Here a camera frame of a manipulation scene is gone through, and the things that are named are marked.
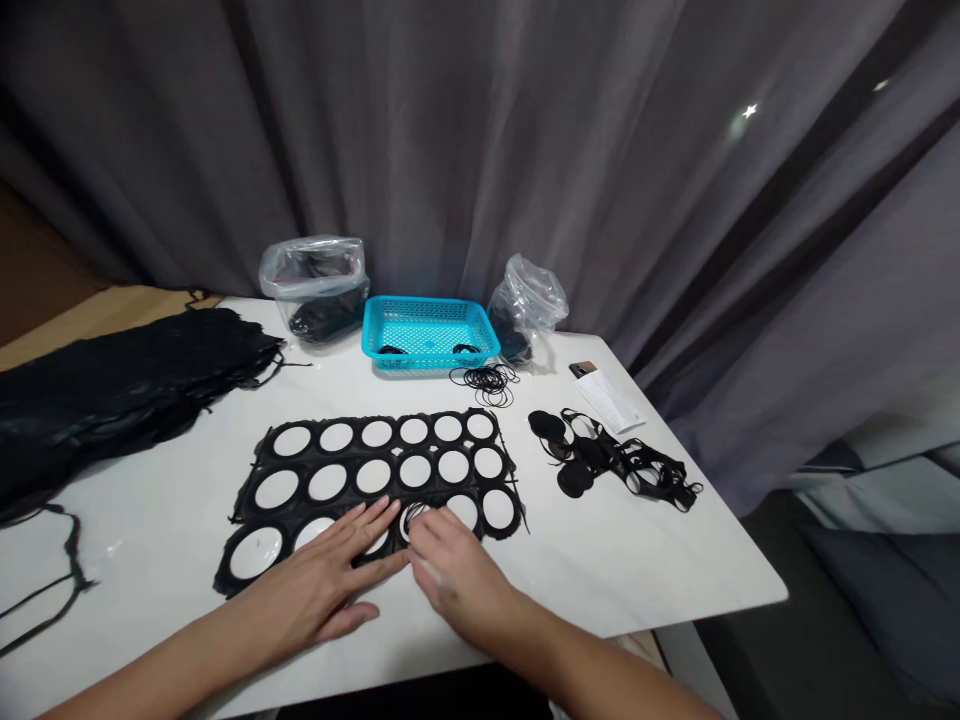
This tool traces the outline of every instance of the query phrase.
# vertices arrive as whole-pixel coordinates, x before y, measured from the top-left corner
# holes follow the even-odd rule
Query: curtain fold
[[[557,273],[564,329],[611,345],[738,512],[879,407],[888,389],[871,382],[909,386],[949,360],[887,352],[879,311],[828,280],[856,267],[878,288],[920,282],[909,273],[928,268],[897,260],[879,217],[905,228],[940,213],[914,218],[931,247],[958,229],[928,187],[956,170],[949,2],[49,0],[2,13],[0,172],[106,277],[253,296],[264,247],[335,233],[364,239],[375,293],[485,303],[522,252]],[[884,268],[844,254],[884,242]],[[910,255],[921,241],[899,242]],[[951,306],[953,285],[938,273],[911,300],[924,337],[942,340],[933,306]],[[851,304],[872,331],[841,342]],[[920,339],[889,328],[888,343]],[[799,342],[819,365],[790,360]],[[838,366],[863,382],[823,422],[810,403],[833,412],[824,373]],[[806,396],[777,391],[800,384]]]

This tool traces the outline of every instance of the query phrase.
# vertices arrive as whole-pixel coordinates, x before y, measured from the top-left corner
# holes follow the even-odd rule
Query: white table
[[[273,302],[231,299],[223,307],[285,336]],[[495,410],[531,531],[484,541],[511,582],[603,637],[784,600],[783,582],[606,344],[558,333],[550,347],[555,372],[522,374],[513,406]],[[221,604],[211,584],[236,530],[227,516],[271,425],[475,405],[472,390],[446,377],[375,371],[359,334],[326,352],[285,352],[291,362],[314,366],[284,368],[254,392],[234,390],[181,437],[102,463],[61,493],[57,502],[83,520],[81,560],[100,584],[59,624],[0,660],[0,716],[20,720],[46,710]],[[649,418],[620,439],[638,437],[683,460],[688,479],[703,483],[689,514],[630,495],[610,473],[578,500],[560,491],[527,415],[571,407],[595,416],[567,369],[585,360]],[[67,519],[45,513],[0,533],[0,608],[66,572],[68,529]],[[0,622],[0,644],[52,614],[68,585]],[[198,715],[229,717],[486,660],[433,613],[409,568],[366,599],[380,606],[378,620],[215,698]]]

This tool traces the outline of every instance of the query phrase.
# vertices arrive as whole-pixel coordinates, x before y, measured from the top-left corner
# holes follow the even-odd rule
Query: clear plastic bag
[[[493,291],[487,315],[500,354],[514,367],[529,365],[539,341],[570,309],[557,276],[517,253],[507,261],[503,282]]]
[[[260,288],[301,341],[333,342],[363,323],[370,295],[363,241],[315,235],[271,245],[260,260]]]

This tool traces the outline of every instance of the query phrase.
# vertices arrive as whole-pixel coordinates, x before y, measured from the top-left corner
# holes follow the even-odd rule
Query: finger
[[[443,515],[450,522],[450,524],[453,525],[453,527],[456,528],[459,532],[461,533],[463,533],[464,531],[470,532],[470,528],[468,528],[466,525],[463,524],[463,520],[457,517],[457,514],[453,510],[448,508],[446,505],[440,508],[438,512],[441,515]]]
[[[400,512],[400,501],[394,500],[386,510],[381,512],[367,525],[358,528],[357,531],[340,546],[341,549],[339,552],[342,552],[347,560],[355,558],[370,547],[374,540],[387,531],[387,528],[390,527],[390,523],[393,522],[398,512]],[[364,513],[357,522],[361,522],[366,515],[367,513]]]
[[[313,540],[311,540],[302,548],[300,548],[298,552],[305,551],[307,548],[317,548],[317,547],[320,547],[321,545],[325,545],[329,543],[331,540],[336,538],[341,531],[345,530],[350,525],[350,523],[352,523],[354,520],[360,517],[360,515],[363,514],[363,511],[366,509],[366,507],[367,507],[366,503],[360,503],[356,507],[350,508],[349,510],[347,510],[347,512],[341,515],[337,519],[337,521],[333,523],[333,525],[328,527],[322,533],[317,535]]]
[[[410,523],[411,527],[414,523],[426,525],[430,532],[441,540],[450,540],[457,536],[457,526],[447,520],[439,510],[431,508],[420,513]]]
[[[396,575],[407,565],[407,553],[405,550],[395,552],[382,560],[375,560],[372,563],[361,565],[356,570],[347,573],[347,589],[351,593],[366,590],[383,582],[388,577]]]
[[[387,509],[387,506],[390,504],[390,497],[384,495],[379,500],[377,500],[373,505],[371,505],[363,515],[356,521],[358,527],[363,527],[364,525],[369,525],[374,520],[376,520],[380,513]]]
[[[431,562],[436,562],[446,553],[443,541],[423,524],[410,524],[410,547]]]
[[[439,607],[440,588],[436,569],[429,566],[428,562],[416,552],[410,553],[410,567],[413,568],[413,579],[417,581],[417,585],[423,590],[427,600],[433,607]]]
[[[360,513],[358,516],[354,516],[352,522],[346,525],[344,528],[337,533],[336,538],[331,538],[324,547],[327,550],[332,550],[336,547],[344,545],[351,537],[357,535],[364,527],[370,524],[370,522],[378,517],[390,504],[390,498],[384,495],[382,498],[373,503],[370,507],[366,509],[366,512]]]
[[[317,642],[349,635],[365,622],[380,617],[380,610],[372,603],[356,603],[330,616],[317,631]]]

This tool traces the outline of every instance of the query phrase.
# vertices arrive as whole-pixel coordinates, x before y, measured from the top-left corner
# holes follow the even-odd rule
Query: blue basket
[[[406,355],[378,353],[384,345]],[[454,353],[473,345],[479,353]],[[480,367],[500,354],[500,341],[487,313],[468,300],[378,295],[363,312],[363,352],[381,370]]]

